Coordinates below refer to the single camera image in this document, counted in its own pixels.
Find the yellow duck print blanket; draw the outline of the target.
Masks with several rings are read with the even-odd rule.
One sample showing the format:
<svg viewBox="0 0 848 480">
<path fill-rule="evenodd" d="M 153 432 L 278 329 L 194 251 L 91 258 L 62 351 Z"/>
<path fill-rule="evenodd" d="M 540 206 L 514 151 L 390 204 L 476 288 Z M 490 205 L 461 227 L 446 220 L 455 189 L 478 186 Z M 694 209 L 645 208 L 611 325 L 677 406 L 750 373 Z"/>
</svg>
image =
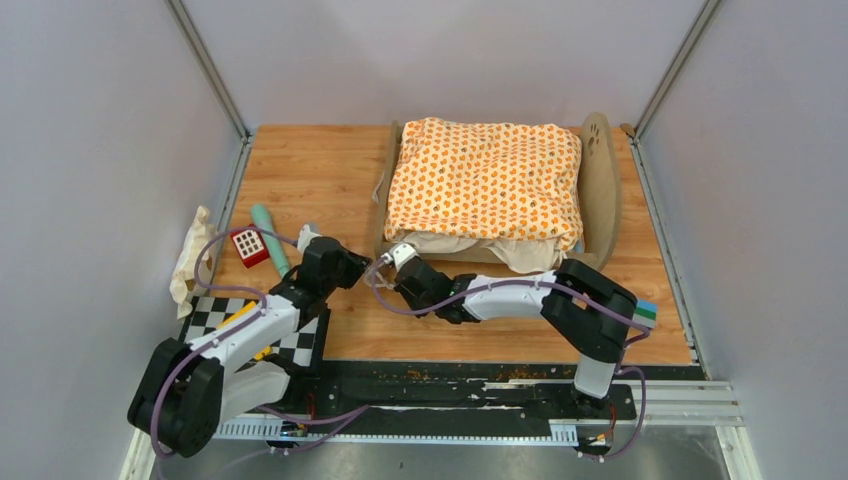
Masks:
<svg viewBox="0 0 848 480">
<path fill-rule="evenodd" d="M 481 248 L 517 273 L 583 245 L 582 142 L 555 124 L 407 122 L 387 192 L 385 240 L 420 253 Z"/>
</svg>

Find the wooden pet bed frame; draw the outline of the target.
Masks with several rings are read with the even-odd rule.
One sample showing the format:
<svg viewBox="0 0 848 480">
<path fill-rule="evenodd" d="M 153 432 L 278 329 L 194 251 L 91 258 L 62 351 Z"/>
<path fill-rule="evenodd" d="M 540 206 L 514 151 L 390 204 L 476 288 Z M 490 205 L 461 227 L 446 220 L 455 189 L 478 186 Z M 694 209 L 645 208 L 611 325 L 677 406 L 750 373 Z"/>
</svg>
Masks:
<svg viewBox="0 0 848 480">
<path fill-rule="evenodd" d="M 380 256 L 395 243 L 385 238 L 383 226 L 388 216 L 390 181 L 395 176 L 400 159 L 402 135 L 406 128 L 391 123 L 387 157 L 383 173 L 373 192 L 377 204 L 374 222 L 374 250 Z M 622 222 L 622 182 L 616 158 L 612 129 L 606 116 L 590 113 L 578 132 L 582 143 L 581 164 L 577 174 L 576 197 L 584 225 L 580 248 L 565 253 L 567 259 L 577 259 L 601 270 L 613 256 Z"/>
</svg>

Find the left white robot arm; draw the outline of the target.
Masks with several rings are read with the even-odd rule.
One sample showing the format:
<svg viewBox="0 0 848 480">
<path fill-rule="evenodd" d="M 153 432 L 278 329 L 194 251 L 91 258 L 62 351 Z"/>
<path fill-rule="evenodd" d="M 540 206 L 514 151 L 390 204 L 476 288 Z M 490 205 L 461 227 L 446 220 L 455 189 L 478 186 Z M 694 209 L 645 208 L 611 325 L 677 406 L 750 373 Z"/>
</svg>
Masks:
<svg viewBox="0 0 848 480">
<path fill-rule="evenodd" d="M 245 313 L 190 342 L 167 338 L 153 350 L 127 419 L 149 435 L 156 456 L 191 457 L 221 423 L 257 407 L 293 413 L 304 405 L 306 386 L 290 369 L 273 360 L 249 362 L 323 315 L 328 298 L 351 289 L 372 261 L 309 224 L 292 243 L 300 263 L 269 292 L 258 292 Z"/>
</svg>

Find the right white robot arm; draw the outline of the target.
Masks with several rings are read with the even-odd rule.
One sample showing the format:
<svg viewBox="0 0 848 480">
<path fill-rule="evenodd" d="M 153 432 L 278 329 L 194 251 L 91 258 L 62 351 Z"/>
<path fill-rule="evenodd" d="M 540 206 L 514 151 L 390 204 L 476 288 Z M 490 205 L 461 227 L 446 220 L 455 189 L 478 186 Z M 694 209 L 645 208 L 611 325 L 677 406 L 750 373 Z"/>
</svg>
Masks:
<svg viewBox="0 0 848 480">
<path fill-rule="evenodd" d="M 401 243 L 381 255 L 376 266 L 394 269 L 392 289 L 407 304 L 404 315 L 433 314 L 451 324 L 498 318 L 547 321 L 579 354 L 570 393 L 573 408 L 584 417 L 596 417 L 609 407 L 610 387 L 630 332 L 650 333 L 634 319 L 637 297 L 577 259 L 534 275 L 450 277 Z"/>
</svg>

